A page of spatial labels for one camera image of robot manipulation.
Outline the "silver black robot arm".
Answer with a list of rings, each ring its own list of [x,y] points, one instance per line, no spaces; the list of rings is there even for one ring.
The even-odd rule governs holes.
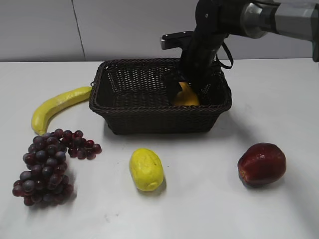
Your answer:
[[[319,60],[319,5],[314,2],[279,3],[271,0],[200,0],[195,10],[196,27],[163,35],[163,50],[181,48],[175,70],[163,77],[169,100],[181,92],[181,82],[197,91],[209,74],[222,64],[217,52],[223,48],[233,58],[224,40],[229,35],[259,39],[268,32],[312,43],[312,59]]]

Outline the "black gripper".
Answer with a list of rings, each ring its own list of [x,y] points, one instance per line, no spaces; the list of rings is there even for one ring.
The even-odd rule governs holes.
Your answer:
[[[182,51],[179,71],[187,82],[191,82],[191,87],[201,103],[211,102],[212,75],[206,75],[206,73],[211,68],[217,51],[225,38],[225,33],[202,34],[195,31],[187,48]],[[179,71],[170,70],[163,73],[163,84],[170,101],[173,101],[176,95],[182,91],[179,84],[181,80]]]

